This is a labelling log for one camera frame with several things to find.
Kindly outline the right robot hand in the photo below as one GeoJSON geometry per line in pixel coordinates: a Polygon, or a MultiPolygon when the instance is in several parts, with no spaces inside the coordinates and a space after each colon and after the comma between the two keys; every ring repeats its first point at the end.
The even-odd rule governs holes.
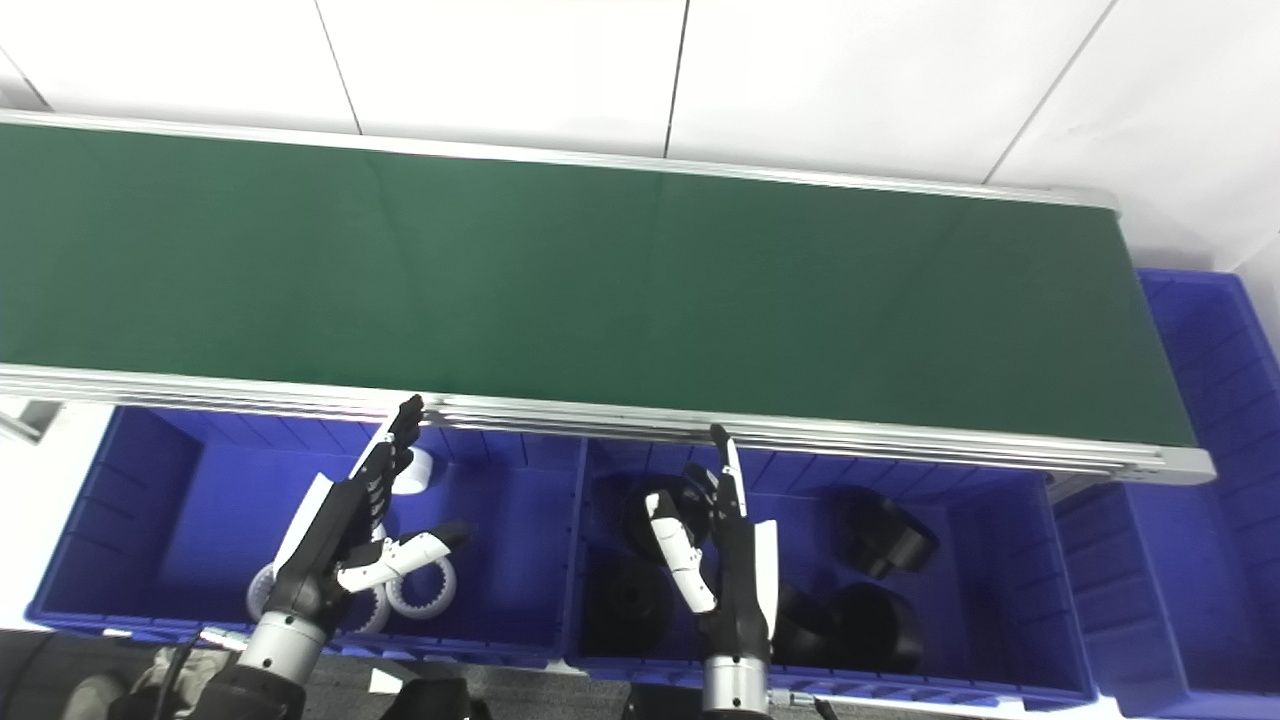
{"type": "Polygon", "coordinates": [[[777,524],[751,521],[733,437],[713,423],[710,438],[719,469],[694,465],[692,470],[712,483],[709,537],[718,561],[716,584],[704,578],[701,550],[694,544],[669,492],[646,495],[648,524],[677,591],[698,616],[701,656],[768,664],[780,593],[777,524]]]}

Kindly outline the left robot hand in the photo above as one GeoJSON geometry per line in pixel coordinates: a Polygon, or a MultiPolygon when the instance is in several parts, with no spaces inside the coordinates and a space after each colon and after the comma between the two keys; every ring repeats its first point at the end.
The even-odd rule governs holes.
{"type": "Polygon", "coordinates": [[[389,536],[384,527],[393,484],[413,461],[425,400],[411,395],[372,434],[347,478],[300,505],[271,565],[259,616],[287,612],[333,632],[355,594],[374,593],[362,633],[379,632],[392,614],[426,620],[453,602],[458,579],[451,555],[471,538],[465,521],[389,536]]]}

